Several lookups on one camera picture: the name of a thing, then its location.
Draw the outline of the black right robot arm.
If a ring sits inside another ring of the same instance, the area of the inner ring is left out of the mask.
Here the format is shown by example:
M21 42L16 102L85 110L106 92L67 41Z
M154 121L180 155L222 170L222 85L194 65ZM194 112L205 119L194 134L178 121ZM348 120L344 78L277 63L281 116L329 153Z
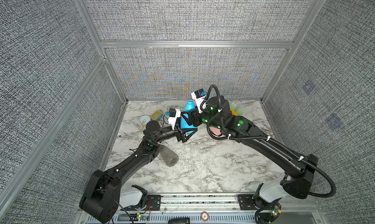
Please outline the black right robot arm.
M264 133L253 122L243 116L233 115L229 101L223 96L207 99L205 96L189 101L189 109L176 113L175 127L186 122L191 133L201 124L206 125L208 134L214 140L228 140L244 144L266 158L272 160L284 170L284 176L272 182L258 186L255 200L271 203L284 197L305 199L312 195L310 188L314 173L317 171L317 158L305 157L282 145Z

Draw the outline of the light green wavy plate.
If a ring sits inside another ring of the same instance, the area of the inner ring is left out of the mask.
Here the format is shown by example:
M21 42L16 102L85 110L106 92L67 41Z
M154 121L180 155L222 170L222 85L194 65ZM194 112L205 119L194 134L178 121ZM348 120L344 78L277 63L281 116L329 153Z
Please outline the light green wavy plate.
M235 116L242 116L243 110L241 106L233 101L229 101L229 107L233 115Z

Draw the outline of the gold rectangular tin can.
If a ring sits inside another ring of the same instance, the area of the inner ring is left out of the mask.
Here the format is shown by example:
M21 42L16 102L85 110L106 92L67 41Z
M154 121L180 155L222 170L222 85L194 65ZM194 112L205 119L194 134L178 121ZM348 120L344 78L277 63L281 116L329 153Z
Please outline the gold rectangular tin can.
M160 120L164 115L164 112L162 110L156 110L150 117L151 120L158 121Z

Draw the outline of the blue plastic spray bottle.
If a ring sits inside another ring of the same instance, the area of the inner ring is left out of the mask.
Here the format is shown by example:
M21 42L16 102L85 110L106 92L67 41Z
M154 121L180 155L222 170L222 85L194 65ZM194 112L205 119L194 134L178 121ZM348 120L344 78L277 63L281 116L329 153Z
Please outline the blue plastic spray bottle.
M194 110L194 109L195 109L194 102L192 100L189 100L187 104L185 105L184 111L187 112L187 111ZM188 113L182 114L180 126L181 126L181 129L190 129L190 131L186 132L186 135L193 134L194 129L196 129Z

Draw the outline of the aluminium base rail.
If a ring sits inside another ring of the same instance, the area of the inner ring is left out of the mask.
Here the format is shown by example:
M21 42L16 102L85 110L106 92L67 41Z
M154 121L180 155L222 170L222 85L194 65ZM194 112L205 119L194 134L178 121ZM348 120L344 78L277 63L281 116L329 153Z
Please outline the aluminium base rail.
M281 207L263 210L276 224L327 224L328 218L315 197L287 197ZM113 209L106 224L167 224L185 218L191 224L254 224L256 207L250 193L150 193L143 209Z

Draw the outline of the pink plastic spray bottle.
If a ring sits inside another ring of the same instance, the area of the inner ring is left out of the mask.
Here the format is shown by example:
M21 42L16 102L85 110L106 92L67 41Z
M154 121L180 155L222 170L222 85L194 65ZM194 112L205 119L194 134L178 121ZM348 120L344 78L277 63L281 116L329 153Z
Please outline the pink plastic spray bottle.
M217 138L226 137L225 135L223 135L221 133L221 130L219 128L215 128L215 127L210 126L210 131Z

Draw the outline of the round white-lid can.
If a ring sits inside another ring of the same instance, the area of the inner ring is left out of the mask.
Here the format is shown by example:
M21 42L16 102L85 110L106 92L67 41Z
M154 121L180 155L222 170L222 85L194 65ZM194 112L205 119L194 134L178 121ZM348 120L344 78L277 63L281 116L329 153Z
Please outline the round white-lid can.
M143 128L146 127L147 123L151 121L151 118L150 116L148 115L144 115L140 118L140 124Z

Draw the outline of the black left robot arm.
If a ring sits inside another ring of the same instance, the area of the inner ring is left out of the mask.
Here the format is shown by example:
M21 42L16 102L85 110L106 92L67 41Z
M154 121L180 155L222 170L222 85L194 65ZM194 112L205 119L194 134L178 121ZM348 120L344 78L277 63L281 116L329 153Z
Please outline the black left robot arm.
M120 204L121 188L125 182L143 166L161 155L168 166L175 166L178 156L161 142L176 138L185 143L200 124L198 110L183 111L170 109L170 126L161 127L159 122L151 120L146 124L144 136L138 148L121 163L106 170L96 170L89 178L86 189L79 203L85 211L102 224L109 222Z

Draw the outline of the grey translucent bottle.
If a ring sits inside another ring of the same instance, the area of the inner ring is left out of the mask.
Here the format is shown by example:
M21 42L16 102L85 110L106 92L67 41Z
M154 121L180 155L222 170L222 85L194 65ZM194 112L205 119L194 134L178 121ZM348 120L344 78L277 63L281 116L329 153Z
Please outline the grey translucent bottle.
M174 167L179 161L179 156L165 145L159 146L159 155L168 167Z

